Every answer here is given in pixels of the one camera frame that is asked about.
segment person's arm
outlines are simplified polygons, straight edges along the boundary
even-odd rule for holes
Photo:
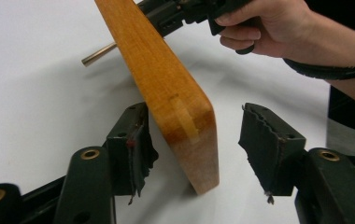
[[[237,25],[257,18],[256,27]],[[222,45],[286,58],[298,63],[355,66],[355,31],[311,11],[302,0],[253,0],[237,11],[216,19],[226,26]],[[326,80],[355,100],[355,78]]]

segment white table surface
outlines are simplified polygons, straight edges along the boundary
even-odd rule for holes
[[[165,41],[214,106],[220,185],[196,196],[150,116],[160,158],[141,198],[116,198],[118,223],[298,223],[295,192],[269,205],[237,144],[241,107],[266,106],[307,138],[306,149],[324,147],[329,86],[281,59],[235,54],[207,22]],[[65,175],[74,152],[102,145],[122,111],[143,101],[118,50],[81,64],[110,42],[93,1],[0,0],[0,183],[24,194]]]

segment metal pin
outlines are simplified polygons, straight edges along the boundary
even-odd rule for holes
[[[85,59],[81,60],[84,66],[88,67],[90,64],[96,62],[98,59],[102,58],[105,54],[109,53],[111,50],[117,47],[116,43],[111,43],[106,47],[99,49],[92,55],[86,57]]]

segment light wood grain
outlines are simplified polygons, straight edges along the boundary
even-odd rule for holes
[[[95,0],[163,137],[198,194],[219,184],[212,104],[132,0]]]

